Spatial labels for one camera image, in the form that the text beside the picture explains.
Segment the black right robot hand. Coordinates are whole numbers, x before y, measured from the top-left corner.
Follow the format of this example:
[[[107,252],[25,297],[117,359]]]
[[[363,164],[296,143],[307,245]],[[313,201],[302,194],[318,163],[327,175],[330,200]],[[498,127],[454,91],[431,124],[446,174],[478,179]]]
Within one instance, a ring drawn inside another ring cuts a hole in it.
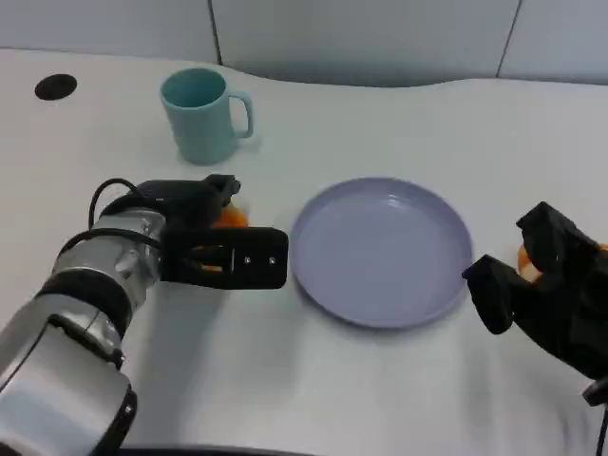
[[[517,221],[540,276],[484,255],[463,272],[472,302],[493,334],[517,325],[549,354],[583,375],[607,374],[607,253],[542,201]]]

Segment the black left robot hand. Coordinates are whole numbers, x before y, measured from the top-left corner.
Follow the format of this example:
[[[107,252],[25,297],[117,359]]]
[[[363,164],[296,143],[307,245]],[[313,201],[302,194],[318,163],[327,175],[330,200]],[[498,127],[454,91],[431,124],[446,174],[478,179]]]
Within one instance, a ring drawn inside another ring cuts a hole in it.
[[[161,204],[161,280],[220,290],[277,290],[287,279],[289,238],[242,219],[232,175],[203,180],[148,180],[143,196]]]

